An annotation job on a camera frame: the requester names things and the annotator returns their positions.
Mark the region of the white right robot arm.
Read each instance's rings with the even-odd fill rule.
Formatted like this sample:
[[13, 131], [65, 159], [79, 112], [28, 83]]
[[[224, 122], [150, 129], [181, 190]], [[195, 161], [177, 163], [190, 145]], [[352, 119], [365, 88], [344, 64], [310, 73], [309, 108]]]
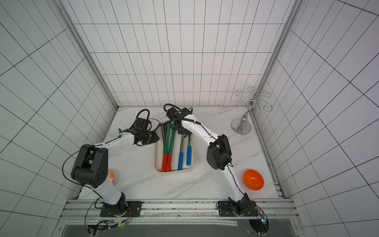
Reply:
[[259, 216], [260, 212], [254, 201], [240, 185], [232, 164], [232, 151], [228, 137], [218, 135], [204, 126], [193, 114], [193, 109], [179, 108], [167, 103], [163, 106], [170, 123], [180, 132], [190, 133], [199, 138], [207, 146], [206, 160], [214, 170], [220, 170], [226, 177], [232, 190], [228, 197], [230, 210], [235, 216], [241, 217], [248, 213]]

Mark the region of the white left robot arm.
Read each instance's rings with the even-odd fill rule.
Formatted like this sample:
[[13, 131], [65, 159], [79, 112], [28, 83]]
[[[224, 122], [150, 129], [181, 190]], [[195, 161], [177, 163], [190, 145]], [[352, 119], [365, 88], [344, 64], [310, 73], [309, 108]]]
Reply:
[[157, 129], [152, 128], [150, 110], [141, 110], [130, 128], [118, 130], [118, 136], [108, 142], [84, 144], [75, 154], [77, 158], [71, 170], [71, 182], [87, 187], [96, 193], [104, 206], [115, 217], [124, 216], [129, 210], [124, 193], [108, 178], [109, 158], [130, 146], [146, 146], [159, 141]]

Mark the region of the green hoe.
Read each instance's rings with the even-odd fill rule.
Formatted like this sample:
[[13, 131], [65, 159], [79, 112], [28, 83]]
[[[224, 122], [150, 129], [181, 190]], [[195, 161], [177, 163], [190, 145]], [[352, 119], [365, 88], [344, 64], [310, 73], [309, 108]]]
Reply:
[[175, 141], [175, 134], [177, 127], [174, 124], [169, 124], [171, 129], [171, 135], [170, 135], [170, 143], [168, 147], [168, 154], [167, 154], [167, 160], [166, 160], [166, 166], [165, 166], [165, 172], [171, 172], [171, 163], [172, 163], [172, 153], [174, 148], [174, 141]]
[[165, 123], [165, 130], [166, 130], [166, 135], [165, 135], [165, 141], [166, 144], [163, 146], [163, 157], [162, 157], [162, 166], [161, 166], [161, 171], [165, 172], [165, 166], [166, 166], [166, 160], [167, 160], [167, 154], [168, 154], [168, 147], [170, 143], [170, 122]]

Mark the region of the grey speckled hoe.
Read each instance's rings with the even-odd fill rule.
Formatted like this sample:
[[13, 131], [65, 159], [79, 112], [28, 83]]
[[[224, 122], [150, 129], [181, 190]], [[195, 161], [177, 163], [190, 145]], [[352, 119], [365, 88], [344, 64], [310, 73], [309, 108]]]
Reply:
[[165, 130], [165, 126], [163, 124], [160, 125], [160, 129], [161, 129], [161, 135], [162, 135], [162, 141], [163, 141], [163, 145], [166, 144], [166, 139], [165, 139], [165, 135], [166, 135], [166, 130]]

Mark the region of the chrome hoe blue handle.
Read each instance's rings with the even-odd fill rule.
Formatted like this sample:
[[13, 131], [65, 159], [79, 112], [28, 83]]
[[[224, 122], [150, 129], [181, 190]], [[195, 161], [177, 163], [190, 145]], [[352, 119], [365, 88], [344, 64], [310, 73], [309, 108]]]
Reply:
[[191, 146], [191, 134], [189, 134], [188, 135], [186, 165], [191, 166], [191, 161], [192, 161], [192, 146]]
[[181, 143], [180, 143], [180, 153], [179, 153], [179, 160], [178, 160], [178, 170], [183, 169], [183, 160], [184, 160], [184, 135], [181, 136]]

